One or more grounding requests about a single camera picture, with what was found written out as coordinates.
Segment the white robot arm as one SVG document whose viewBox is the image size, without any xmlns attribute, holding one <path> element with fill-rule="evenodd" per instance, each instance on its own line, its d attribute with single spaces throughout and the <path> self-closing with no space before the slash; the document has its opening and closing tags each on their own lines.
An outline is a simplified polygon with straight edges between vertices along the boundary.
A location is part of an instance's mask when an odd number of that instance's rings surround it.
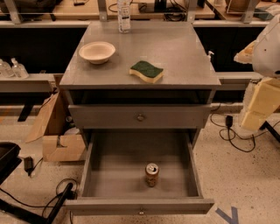
<svg viewBox="0 0 280 224">
<path fill-rule="evenodd" d="M 255 86 L 247 87 L 239 121 L 242 130 L 257 132 L 280 106 L 280 15 L 275 15 L 234 61 L 251 64 L 262 76 Z"/>
</svg>

